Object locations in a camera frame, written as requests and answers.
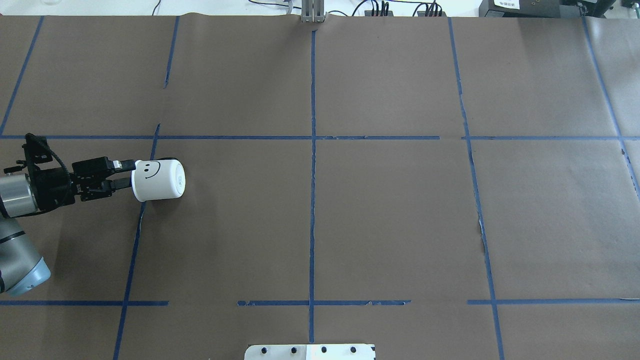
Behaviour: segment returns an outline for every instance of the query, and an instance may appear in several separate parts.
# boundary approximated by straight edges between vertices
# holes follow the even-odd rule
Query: metal bracket
[[[375,360],[369,344],[252,345],[244,360]]]
[[[302,0],[302,22],[324,22],[324,0]]]

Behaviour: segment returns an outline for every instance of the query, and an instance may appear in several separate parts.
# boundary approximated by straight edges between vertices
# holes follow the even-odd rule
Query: sticker
[[[520,0],[493,0],[495,6],[507,9],[520,9]]]
[[[495,12],[493,10],[489,10],[486,12],[486,15],[484,17],[503,17],[504,13],[503,12]]]

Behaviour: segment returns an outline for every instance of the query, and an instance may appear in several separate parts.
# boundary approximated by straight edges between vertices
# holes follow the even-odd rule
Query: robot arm
[[[177,198],[184,192],[184,169],[173,158],[111,161],[101,157],[73,163],[69,172],[44,136],[27,134],[25,141],[25,160],[16,161],[18,166],[6,168],[7,176],[0,177],[0,293],[21,295],[51,276],[44,258],[14,218],[74,204],[76,195],[80,201],[89,201],[133,187],[136,198],[146,201]],[[42,170],[38,166],[53,159],[60,167]],[[131,172],[131,177],[108,179],[122,172]]]

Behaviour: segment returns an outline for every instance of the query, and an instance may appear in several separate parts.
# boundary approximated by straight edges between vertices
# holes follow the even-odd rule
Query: white mug
[[[184,168],[175,159],[138,160],[131,172],[131,188],[140,202],[181,197],[185,185]]]

